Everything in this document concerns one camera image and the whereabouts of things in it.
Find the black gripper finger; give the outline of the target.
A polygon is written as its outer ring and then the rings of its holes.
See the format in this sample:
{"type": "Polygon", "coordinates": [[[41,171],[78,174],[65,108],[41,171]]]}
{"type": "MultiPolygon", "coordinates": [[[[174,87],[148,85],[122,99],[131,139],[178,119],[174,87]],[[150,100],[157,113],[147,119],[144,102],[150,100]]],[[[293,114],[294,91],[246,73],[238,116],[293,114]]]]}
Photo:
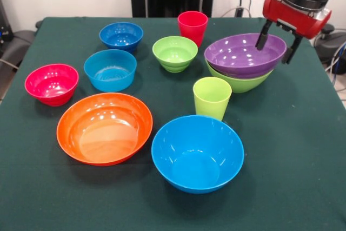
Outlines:
{"type": "Polygon", "coordinates": [[[291,62],[293,56],[295,55],[295,52],[297,51],[297,49],[298,49],[298,47],[302,41],[303,37],[301,35],[297,34],[296,32],[293,33],[293,35],[295,37],[293,44],[289,48],[286,49],[286,51],[282,57],[281,62],[283,64],[289,64],[291,62]]]}
{"type": "Polygon", "coordinates": [[[262,30],[259,34],[259,37],[257,39],[257,42],[255,44],[255,47],[257,50],[262,50],[267,42],[268,39],[268,31],[272,25],[271,20],[266,20],[264,26],[262,27],[262,30]]]}

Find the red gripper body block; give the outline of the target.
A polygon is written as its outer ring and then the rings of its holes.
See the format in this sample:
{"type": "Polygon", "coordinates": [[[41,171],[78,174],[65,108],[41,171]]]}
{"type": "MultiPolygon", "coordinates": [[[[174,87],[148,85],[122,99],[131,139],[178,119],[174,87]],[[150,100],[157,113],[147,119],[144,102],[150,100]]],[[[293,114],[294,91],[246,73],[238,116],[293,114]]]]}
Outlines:
{"type": "Polygon", "coordinates": [[[263,34],[266,35],[270,26],[275,23],[287,31],[312,39],[322,30],[330,19],[332,11],[323,8],[321,11],[303,11],[289,6],[283,0],[265,0],[263,16],[266,23],[263,34]]]}

